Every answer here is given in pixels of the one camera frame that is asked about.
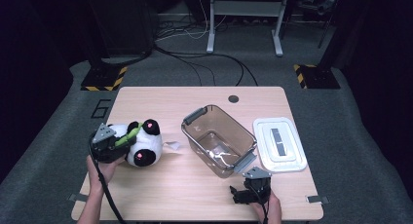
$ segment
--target cable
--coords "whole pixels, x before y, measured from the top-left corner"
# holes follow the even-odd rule
[[[177,26],[177,27],[173,27],[173,21],[163,21],[161,23],[167,23],[168,25],[165,27],[164,31],[160,31],[159,33],[157,33],[158,40],[166,39],[165,37],[173,35],[173,33],[176,32],[176,31],[184,31],[184,30],[187,30],[187,29],[193,30],[193,29],[197,28],[197,23],[196,22],[190,22],[187,25]]]
[[[182,19],[180,20],[164,20],[164,21],[160,21],[158,28],[157,28],[157,32],[155,33],[155,35],[157,37],[159,37],[159,33],[162,32],[163,29],[169,29],[169,28],[173,28],[173,24],[176,22],[183,22],[184,19],[186,19],[187,17],[189,17],[189,15],[185,15],[184,17],[182,17]],[[191,20],[189,20],[189,25],[193,25],[195,23],[193,23]]]
[[[247,189],[252,190],[255,193],[255,196],[258,198],[258,203],[260,203],[261,206],[262,206],[262,209],[264,211],[264,220],[263,220],[262,224],[268,224],[268,212],[270,210],[270,200],[268,200],[267,208],[265,208],[265,206],[264,206],[264,204],[261,200],[261,197],[258,195],[257,191],[255,191],[255,189],[253,189],[251,186],[248,186]]]
[[[188,35],[193,39],[200,39],[201,37],[203,37],[208,32],[208,30],[207,30],[207,14],[206,14],[206,11],[204,10],[203,2],[201,0],[199,0],[199,1],[200,1],[200,4],[201,4],[201,9],[203,10],[203,13],[204,13],[204,18],[205,18],[205,22],[206,22],[206,30],[199,37],[193,37],[193,36],[191,36],[191,34],[188,33]]]
[[[187,61],[183,60],[183,59],[182,59],[181,57],[179,57],[179,56],[174,56],[174,55],[169,55],[169,56],[175,57],[176,59],[178,59],[178,60],[180,60],[180,61],[183,61],[183,62],[185,62],[186,64],[188,64],[188,65],[195,71],[195,73],[197,74],[198,80],[200,81],[200,85],[201,85],[201,86],[203,85],[203,83],[202,83],[202,81],[201,81],[200,73],[198,73],[197,69],[196,69],[192,64],[190,64],[190,63],[188,63]]]
[[[216,30],[216,28],[218,28],[219,27],[219,25],[225,20],[225,18],[227,18],[227,16],[224,16],[224,18],[222,18],[222,20],[221,20],[221,22],[219,22],[216,26],[215,26],[215,30]]]
[[[204,65],[200,65],[198,63],[190,62],[190,61],[186,61],[186,62],[188,62],[190,64],[193,64],[193,65],[201,66],[202,68],[205,68],[206,70],[208,70],[210,72],[210,74],[212,75],[213,85],[216,86],[216,84],[215,84],[215,75],[213,74],[213,71],[209,67],[206,67]]]
[[[197,53],[180,53],[180,52],[170,52],[170,51],[166,51],[160,47],[158,47],[157,45],[154,45],[154,49],[158,52],[161,52],[165,55],[169,55],[169,56],[175,56],[175,57],[181,57],[181,58],[198,58],[198,57],[204,57],[204,56],[220,56],[220,57],[226,57],[229,58],[231,60],[233,60],[234,62],[236,62],[242,71],[241,77],[239,79],[239,81],[237,82],[237,84],[235,86],[238,86],[241,82],[241,80],[243,79],[244,76],[244,69],[249,73],[249,75],[251,76],[251,78],[253,79],[255,86],[258,86],[258,82],[256,81],[254,75],[252,74],[252,72],[249,70],[249,68],[243,64],[241,61],[239,61],[238,59],[232,57],[232,56],[227,56],[227,55],[222,55],[222,54],[197,54]]]
[[[186,33],[181,33],[181,34],[174,34],[174,35],[170,35],[168,37],[163,37],[163,38],[157,39],[156,42],[162,41],[162,40],[165,40],[165,39],[168,39],[168,38],[171,38],[171,37],[175,37],[175,36],[187,36],[187,35],[190,35],[190,34],[205,34],[205,33],[204,32],[186,32]]]
[[[108,63],[108,62],[104,62],[104,63],[106,63],[108,65],[111,65],[111,66],[129,66],[129,65],[132,65],[134,63],[137,63],[139,61],[142,61],[142,60],[146,59],[147,57],[149,57],[149,55],[150,55],[150,53],[144,53],[144,54],[140,55],[140,57],[134,58],[132,60],[127,60],[127,61],[118,62],[118,63]]]
[[[109,188],[107,187],[107,184],[106,184],[106,180],[104,179],[104,175],[100,171],[98,161],[94,158],[94,154],[92,153],[91,148],[92,148],[93,138],[94,138],[94,133],[92,133],[91,136],[89,137],[89,154],[91,155],[92,162],[94,162],[94,167],[96,168],[100,183],[102,184],[103,192],[106,196],[107,202],[109,203],[110,207],[112,208],[119,222],[122,224],[126,224],[125,220],[122,218],[121,213],[119,212],[118,208],[116,208],[116,205],[113,202],[112,196],[110,195],[110,192],[109,192]]]

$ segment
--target table leg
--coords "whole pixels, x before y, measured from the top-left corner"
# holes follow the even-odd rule
[[[276,49],[276,56],[282,56],[282,44],[280,42],[280,28],[282,26],[282,18],[285,12],[285,6],[286,6],[286,0],[282,0],[282,3],[280,5],[280,13],[279,13],[279,18],[277,20],[276,29],[271,31],[273,34],[273,41],[274,41],[274,47]]]
[[[209,37],[207,38],[206,52],[213,52],[213,43],[215,41],[215,11],[214,11],[215,0],[210,0],[210,10],[209,10]]]

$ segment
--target wooden table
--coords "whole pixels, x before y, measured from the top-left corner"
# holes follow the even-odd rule
[[[240,100],[232,103],[230,95]],[[130,87],[122,88],[107,124],[128,124],[146,119],[158,121],[164,142],[177,141],[173,150],[164,146],[160,161],[147,168],[127,163],[118,166],[109,189],[125,220],[140,221],[251,221],[257,220],[249,205],[234,204],[229,186],[244,190],[244,178],[237,173],[219,178],[192,151],[181,131],[182,120],[194,110],[215,104],[253,132],[257,118],[286,117],[293,121],[285,96],[279,87]],[[261,166],[259,156],[246,169]],[[306,196],[317,189],[309,167],[303,171],[277,173],[271,187],[282,203],[283,220],[319,220],[321,204],[309,204]],[[86,176],[80,191],[89,194]],[[77,201],[72,218],[77,220],[84,207]],[[106,199],[101,220],[116,220]]]

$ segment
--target white plastic lid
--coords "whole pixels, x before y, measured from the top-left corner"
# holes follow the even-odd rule
[[[285,118],[256,119],[253,123],[259,156],[272,172],[300,171],[307,158],[292,122]]]

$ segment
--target black speaker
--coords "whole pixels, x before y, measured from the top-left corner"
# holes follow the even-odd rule
[[[158,15],[146,0],[88,0],[109,56],[150,53]]]

